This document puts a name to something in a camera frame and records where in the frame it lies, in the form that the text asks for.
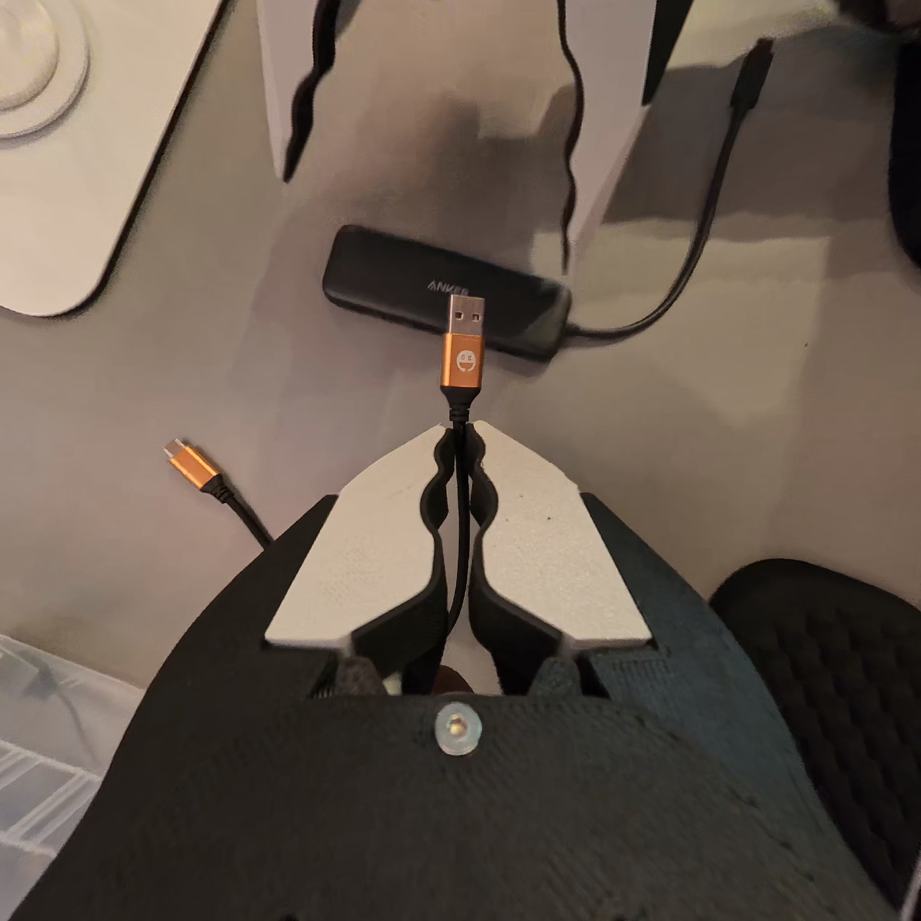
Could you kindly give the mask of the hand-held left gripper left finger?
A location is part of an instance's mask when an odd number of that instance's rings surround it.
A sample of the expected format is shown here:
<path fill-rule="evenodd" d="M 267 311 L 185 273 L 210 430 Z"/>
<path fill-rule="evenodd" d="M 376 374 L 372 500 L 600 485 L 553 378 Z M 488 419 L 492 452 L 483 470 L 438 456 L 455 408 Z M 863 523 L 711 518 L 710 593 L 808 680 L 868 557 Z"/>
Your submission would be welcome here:
<path fill-rule="evenodd" d="M 285 593 L 265 642 L 368 659 L 382 678 L 440 649 L 448 586 L 451 434 L 435 425 L 344 486 Z"/>

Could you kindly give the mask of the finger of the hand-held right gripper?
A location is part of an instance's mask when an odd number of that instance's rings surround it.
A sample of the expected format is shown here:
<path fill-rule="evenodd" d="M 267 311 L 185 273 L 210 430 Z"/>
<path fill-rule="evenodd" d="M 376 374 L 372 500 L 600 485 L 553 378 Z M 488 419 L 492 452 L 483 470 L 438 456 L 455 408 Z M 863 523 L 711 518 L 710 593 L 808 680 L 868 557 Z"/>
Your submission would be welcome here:
<path fill-rule="evenodd" d="M 562 268 L 570 274 L 602 223 L 692 3 L 559 1 L 557 7 L 575 92 L 561 217 Z"/>
<path fill-rule="evenodd" d="M 315 97 L 358 1 L 258 1 L 260 58 L 275 174 L 288 183 L 313 130 Z"/>

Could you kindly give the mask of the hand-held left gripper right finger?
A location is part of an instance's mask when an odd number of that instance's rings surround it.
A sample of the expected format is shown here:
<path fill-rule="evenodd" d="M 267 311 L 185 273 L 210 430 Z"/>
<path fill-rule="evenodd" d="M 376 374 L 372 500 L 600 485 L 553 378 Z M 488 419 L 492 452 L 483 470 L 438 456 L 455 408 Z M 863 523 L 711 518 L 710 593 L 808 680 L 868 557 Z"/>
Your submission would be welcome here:
<path fill-rule="evenodd" d="M 503 692 L 526 692 L 548 659 L 653 641 L 582 492 L 558 467 L 477 421 L 470 483 L 470 626 Z"/>

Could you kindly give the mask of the slim black usb hub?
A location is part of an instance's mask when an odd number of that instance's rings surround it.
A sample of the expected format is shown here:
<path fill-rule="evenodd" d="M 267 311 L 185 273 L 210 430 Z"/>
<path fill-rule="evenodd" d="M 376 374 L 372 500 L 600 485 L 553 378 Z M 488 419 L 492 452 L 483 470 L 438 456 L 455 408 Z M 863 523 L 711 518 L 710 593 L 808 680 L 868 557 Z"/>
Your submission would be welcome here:
<path fill-rule="evenodd" d="M 336 233 L 321 281 L 332 304 L 442 335 L 450 298 L 484 302 L 484 342 L 546 363 L 567 330 L 571 294 L 559 282 L 356 224 Z"/>

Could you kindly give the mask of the clear plastic bin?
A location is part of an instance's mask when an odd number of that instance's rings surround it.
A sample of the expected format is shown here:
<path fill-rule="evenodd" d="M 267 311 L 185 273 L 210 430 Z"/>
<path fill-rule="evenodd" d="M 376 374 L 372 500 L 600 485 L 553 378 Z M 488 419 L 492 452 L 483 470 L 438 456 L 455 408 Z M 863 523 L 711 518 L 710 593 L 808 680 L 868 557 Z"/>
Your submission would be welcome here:
<path fill-rule="evenodd" d="M 1 918 L 95 797 L 144 690 L 1 637 Z"/>

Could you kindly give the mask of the white stand base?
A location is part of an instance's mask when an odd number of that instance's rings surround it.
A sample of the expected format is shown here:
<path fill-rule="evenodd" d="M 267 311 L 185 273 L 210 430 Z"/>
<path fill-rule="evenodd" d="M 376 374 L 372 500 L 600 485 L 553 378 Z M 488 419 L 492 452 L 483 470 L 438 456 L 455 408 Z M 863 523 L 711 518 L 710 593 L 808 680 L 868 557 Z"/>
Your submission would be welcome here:
<path fill-rule="evenodd" d="M 98 292 L 223 6 L 2 2 L 2 308 Z"/>

